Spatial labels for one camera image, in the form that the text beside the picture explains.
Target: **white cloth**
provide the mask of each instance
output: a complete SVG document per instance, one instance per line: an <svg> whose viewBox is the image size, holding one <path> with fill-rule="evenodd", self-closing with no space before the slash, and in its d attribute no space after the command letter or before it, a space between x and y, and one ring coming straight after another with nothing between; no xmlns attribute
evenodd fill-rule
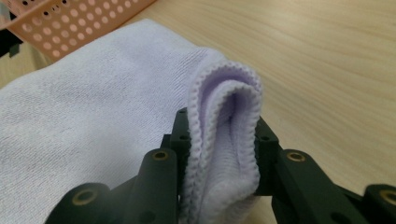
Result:
<svg viewBox="0 0 396 224"><path fill-rule="evenodd" d="M238 222L258 187L261 94L249 68L149 20L18 78L0 90L0 223L44 223L73 187L135 176L185 106L192 147L180 220Z"/></svg>

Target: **table surface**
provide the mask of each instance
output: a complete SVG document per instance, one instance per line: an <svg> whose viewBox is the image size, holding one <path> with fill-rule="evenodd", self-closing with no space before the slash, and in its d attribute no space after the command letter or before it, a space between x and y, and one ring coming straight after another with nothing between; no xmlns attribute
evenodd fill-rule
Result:
<svg viewBox="0 0 396 224"><path fill-rule="evenodd" d="M336 184L396 186L395 1L159 0L129 22L144 18L255 68L281 146L310 154ZM0 59L0 87L48 64L23 44ZM276 223L270 198L246 223Z"/></svg>

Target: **wood grain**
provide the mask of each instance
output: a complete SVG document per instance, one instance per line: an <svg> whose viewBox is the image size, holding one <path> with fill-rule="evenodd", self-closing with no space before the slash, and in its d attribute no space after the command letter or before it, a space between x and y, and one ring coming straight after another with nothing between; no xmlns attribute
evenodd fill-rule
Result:
<svg viewBox="0 0 396 224"><path fill-rule="evenodd" d="M395 1L159 0L130 22L145 18L255 68L282 147L309 153L336 184L396 186ZM0 64L0 86L29 70ZM275 223L270 199L246 223Z"/></svg>

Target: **plastic basket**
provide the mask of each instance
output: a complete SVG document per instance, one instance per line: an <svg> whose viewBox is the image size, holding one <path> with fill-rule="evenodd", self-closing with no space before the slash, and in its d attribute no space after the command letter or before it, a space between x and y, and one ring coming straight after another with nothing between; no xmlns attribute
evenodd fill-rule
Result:
<svg viewBox="0 0 396 224"><path fill-rule="evenodd" d="M24 42L58 61L128 21L155 0L2 0L17 18L0 15Z"/></svg>

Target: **towel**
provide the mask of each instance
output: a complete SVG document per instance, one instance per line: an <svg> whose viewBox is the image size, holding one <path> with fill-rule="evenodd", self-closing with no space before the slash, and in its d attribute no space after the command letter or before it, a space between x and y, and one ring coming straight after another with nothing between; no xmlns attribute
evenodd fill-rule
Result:
<svg viewBox="0 0 396 224"><path fill-rule="evenodd" d="M261 102L253 70L154 21L105 35L0 90L0 222L44 223L70 189L137 175L186 106L180 223L238 223L256 200Z"/></svg>

